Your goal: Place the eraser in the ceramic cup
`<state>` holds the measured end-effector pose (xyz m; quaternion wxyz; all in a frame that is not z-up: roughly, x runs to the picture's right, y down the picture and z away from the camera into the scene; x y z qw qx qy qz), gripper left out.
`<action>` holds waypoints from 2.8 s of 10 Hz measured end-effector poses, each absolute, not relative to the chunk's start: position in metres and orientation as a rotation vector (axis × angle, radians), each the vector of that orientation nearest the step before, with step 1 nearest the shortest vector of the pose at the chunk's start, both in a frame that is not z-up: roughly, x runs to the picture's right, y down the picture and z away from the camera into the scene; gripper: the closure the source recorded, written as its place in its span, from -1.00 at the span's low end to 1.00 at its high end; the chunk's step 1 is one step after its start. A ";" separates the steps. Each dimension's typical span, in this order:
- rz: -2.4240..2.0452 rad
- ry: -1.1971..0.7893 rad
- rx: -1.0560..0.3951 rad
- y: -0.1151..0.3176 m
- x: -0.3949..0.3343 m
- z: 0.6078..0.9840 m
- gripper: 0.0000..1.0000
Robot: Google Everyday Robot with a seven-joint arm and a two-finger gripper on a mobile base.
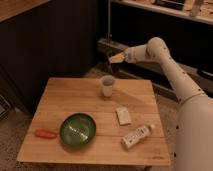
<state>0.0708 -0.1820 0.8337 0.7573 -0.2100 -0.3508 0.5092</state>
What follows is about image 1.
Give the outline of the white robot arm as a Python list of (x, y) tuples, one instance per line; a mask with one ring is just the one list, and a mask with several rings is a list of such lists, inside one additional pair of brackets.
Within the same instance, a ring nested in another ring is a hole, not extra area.
[(155, 62), (160, 65), (180, 103), (207, 99), (207, 94), (172, 58), (165, 41), (151, 38), (146, 44), (126, 48), (109, 58), (110, 63)]

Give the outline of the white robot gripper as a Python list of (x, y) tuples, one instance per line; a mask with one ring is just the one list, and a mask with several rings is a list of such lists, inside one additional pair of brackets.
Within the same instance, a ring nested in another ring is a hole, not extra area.
[(129, 47), (123, 53), (118, 53), (109, 58), (110, 63), (139, 63), (146, 61), (146, 45)]

